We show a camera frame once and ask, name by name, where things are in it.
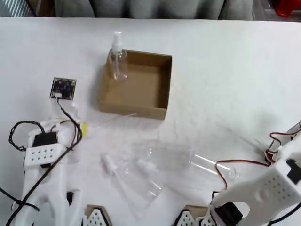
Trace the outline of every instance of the yellow part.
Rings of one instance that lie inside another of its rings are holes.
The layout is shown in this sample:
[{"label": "yellow part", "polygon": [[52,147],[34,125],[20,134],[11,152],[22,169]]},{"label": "yellow part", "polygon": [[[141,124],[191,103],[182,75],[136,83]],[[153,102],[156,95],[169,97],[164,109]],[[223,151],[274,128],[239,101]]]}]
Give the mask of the yellow part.
[{"label": "yellow part", "polygon": [[87,135],[88,133],[88,124],[86,122],[83,122],[80,126],[81,131],[83,133],[83,137]]}]

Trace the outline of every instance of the white tablecloth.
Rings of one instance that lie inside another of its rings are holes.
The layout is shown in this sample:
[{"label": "white tablecloth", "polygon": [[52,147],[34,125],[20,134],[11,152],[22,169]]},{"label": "white tablecloth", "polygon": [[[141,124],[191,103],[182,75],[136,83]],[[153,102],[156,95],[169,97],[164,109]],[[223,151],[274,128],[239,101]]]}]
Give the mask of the white tablecloth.
[{"label": "white tablecloth", "polygon": [[[115,226],[171,225],[185,204],[207,205],[210,196],[191,201],[164,188],[136,220],[104,172],[102,154],[127,158],[132,142],[158,138],[189,144],[215,161],[263,161],[259,149],[269,144],[269,133],[286,131],[301,117],[299,23],[1,18],[0,186],[12,195],[21,196],[24,155],[8,143],[9,131],[17,121],[50,116],[53,77],[77,79],[75,103],[84,121],[97,126],[113,118],[98,111],[97,92],[116,30],[126,49],[170,54],[173,68],[164,121],[118,118],[78,147],[74,183],[85,191],[86,204],[106,207]],[[16,142],[26,144],[30,129],[20,128]],[[0,222],[11,203],[0,194]]]}]

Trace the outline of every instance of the spray bottle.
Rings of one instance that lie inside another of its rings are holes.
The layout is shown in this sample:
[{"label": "spray bottle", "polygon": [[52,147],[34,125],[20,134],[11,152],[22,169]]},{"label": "spray bottle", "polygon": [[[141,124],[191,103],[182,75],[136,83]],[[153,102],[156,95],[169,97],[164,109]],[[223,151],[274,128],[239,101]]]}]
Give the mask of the spray bottle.
[{"label": "spray bottle", "polygon": [[127,52],[122,48],[121,32],[114,32],[109,55],[114,79],[117,81],[125,80],[127,78]]}]

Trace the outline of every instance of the spray nozzle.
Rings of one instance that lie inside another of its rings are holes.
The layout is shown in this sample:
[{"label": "spray nozzle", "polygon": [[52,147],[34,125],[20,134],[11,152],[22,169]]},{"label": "spray nozzle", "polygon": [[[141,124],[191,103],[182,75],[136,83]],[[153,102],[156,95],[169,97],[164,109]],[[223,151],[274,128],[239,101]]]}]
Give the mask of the spray nozzle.
[{"label": "spray nozzle", "polygon": [[114,53],[122,51],[121,32],[114,32],[112,50]]}]

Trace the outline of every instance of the gray fabric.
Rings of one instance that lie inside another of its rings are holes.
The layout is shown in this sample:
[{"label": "gray fabric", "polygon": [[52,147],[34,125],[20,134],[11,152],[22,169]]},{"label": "gray fabric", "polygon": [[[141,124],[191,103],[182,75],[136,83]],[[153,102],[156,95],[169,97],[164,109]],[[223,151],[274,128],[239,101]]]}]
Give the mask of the gray fabric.
[{"label": "gray fabric", "polygon": [[226,0],[221,11],[220,19],[253,20],[252,8],[252,0]]},{"label": "gray fabric", "polygon": [[252,20],[252,0],[55,0],[57,16]]}]

